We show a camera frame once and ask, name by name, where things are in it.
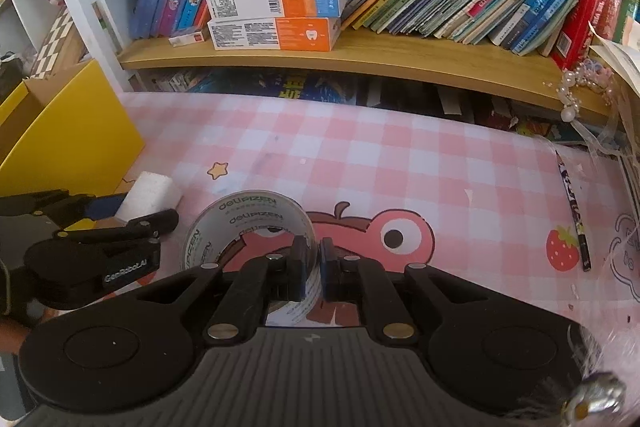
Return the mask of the white charger plug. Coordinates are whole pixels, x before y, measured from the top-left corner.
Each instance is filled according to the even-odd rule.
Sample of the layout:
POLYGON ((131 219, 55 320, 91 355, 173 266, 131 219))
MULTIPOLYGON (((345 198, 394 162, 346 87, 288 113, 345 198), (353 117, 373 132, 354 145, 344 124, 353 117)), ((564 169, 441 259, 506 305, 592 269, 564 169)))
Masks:
POLYGON ((176 209, 182 199, 181 188, 169 176, 142 171, 115 213, 120 222, 176 209))

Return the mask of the clear packing tape roll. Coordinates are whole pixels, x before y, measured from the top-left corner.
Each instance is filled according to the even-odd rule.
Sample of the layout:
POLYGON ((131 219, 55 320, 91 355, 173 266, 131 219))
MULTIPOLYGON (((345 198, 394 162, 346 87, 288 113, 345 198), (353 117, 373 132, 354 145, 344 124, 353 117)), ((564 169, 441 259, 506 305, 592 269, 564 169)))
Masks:
POLYGON ((195 219, 186 236, 186 269, 217 263, 224 271, 238 271, 256 257, 288 254, 295 237, 310 248, 304 258, 305 298, 278 298, 269 305, 269 326, 304 326, 307 314, 320 300, 318 239, 307 213, 295 200, 262 190, 236 192, 213 202, 195 219))

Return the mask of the yellow cardboard box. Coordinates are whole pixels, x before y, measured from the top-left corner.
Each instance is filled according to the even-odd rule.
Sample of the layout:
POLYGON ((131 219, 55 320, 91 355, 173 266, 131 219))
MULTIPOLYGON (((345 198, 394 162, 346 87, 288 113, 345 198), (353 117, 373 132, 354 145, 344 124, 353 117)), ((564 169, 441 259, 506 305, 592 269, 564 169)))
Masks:
POLYGON ((1 194, 112 194, 143 147, 97 61, 27 79, 1 104, 1 194))

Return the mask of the chessboard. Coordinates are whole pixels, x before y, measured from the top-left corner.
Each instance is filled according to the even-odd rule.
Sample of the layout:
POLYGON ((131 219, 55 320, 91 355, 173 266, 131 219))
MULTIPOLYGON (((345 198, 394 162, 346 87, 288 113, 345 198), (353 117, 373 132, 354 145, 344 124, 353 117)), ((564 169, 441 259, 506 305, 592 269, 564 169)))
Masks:
POLYGON ((78 64, 86 54, 85 43, 67 8, 54 20, 44 43, 36 55, 30 77, 46 78, 78 64))

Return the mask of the small red white box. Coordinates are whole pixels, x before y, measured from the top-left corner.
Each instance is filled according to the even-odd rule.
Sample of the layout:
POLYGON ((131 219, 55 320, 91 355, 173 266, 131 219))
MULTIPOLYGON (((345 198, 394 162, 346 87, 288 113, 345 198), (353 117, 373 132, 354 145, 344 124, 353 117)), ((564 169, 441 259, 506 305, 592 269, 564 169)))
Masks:
POLYGON ((191 27, 177 31, 175 35, 168 38, 169 43, 174 46, 190 46, 191 44, 205 42, 209 38, 209 31, 206 27, 191 27))

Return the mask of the lower toothpaste box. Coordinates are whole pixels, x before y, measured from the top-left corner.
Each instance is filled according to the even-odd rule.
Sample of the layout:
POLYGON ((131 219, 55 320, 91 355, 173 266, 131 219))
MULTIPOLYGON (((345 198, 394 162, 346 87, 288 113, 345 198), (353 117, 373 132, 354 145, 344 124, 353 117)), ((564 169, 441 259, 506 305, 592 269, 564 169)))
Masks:
POLYGON ((329 52, 341 33, 341 20, 329 17, 278 17, 208 22, 216 50, 329 52))

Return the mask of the pink cartoon desk mat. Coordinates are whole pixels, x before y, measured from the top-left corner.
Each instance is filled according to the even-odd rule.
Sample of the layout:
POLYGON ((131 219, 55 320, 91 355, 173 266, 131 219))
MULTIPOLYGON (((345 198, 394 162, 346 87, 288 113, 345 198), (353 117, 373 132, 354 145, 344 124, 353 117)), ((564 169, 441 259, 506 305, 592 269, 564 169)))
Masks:
POLYGON ((294 199, 336 245, 393 267, 427 261, 584 324, 639 320, 639 246, 614 160, 377 108, 222 94, 117 98, 144 142, 118 188, 151 171, 182 191, 161 277, 182 268, 186 234, 206 207, 257 188, 294 199), (555 153, 582 215, 589 272, 555 153))

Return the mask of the black patterned pencil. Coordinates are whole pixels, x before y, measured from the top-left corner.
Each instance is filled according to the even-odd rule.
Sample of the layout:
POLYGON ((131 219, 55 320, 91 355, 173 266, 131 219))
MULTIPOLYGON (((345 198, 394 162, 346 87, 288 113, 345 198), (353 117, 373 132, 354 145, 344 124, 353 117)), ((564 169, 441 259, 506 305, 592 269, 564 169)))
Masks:
POLYGON ((559 173, 563 182, 565 194, 567 197, 568 205, 570 205, 570 212, 574 221, 574 228, 578 239, 578 251, 580 254, 580 262, 582 262, 582 271, 589 272, 592 269, 591 257, 589 246, 587 242, 587 236, 582 223, 582 215, 580 214, 579 205, 576 195, 573 190, 572 181, 570 181, 570 175, 563 158, 559 153, 555 153, 556 161, 558 162, 559 173))

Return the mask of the wooden bookshelf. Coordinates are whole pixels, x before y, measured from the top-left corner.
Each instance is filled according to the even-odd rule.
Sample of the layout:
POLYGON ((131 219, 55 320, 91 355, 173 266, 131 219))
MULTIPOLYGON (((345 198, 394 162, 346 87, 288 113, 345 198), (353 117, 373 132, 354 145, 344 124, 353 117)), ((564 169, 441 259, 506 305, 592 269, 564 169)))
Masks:
POLYGON ((330 52, 221 51, 210 42, 175 48, 167 39, 131 40, 136 0, 64 0, 91 57, 117 92, 140 89, 139 72, 186 66, 267 66, 359 72, 424 81, 558 109, 561 74, 536 53, 517 56, 481 43, 375 34, 345 28, 330 52))

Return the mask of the pile of papers and books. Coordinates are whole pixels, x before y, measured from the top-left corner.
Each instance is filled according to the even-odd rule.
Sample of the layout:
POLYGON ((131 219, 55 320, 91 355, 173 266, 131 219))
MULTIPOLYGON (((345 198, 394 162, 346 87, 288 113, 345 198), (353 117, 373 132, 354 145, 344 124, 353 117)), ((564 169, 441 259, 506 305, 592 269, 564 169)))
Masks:
POLYGON ((639 202, 639 51, 601 37, 591 24, 588 27, 593 35, 591 51, 612 70, 603 98, 611 106, 611 117, 622 126, 626 136, 620 159, 632 200, 639 202))

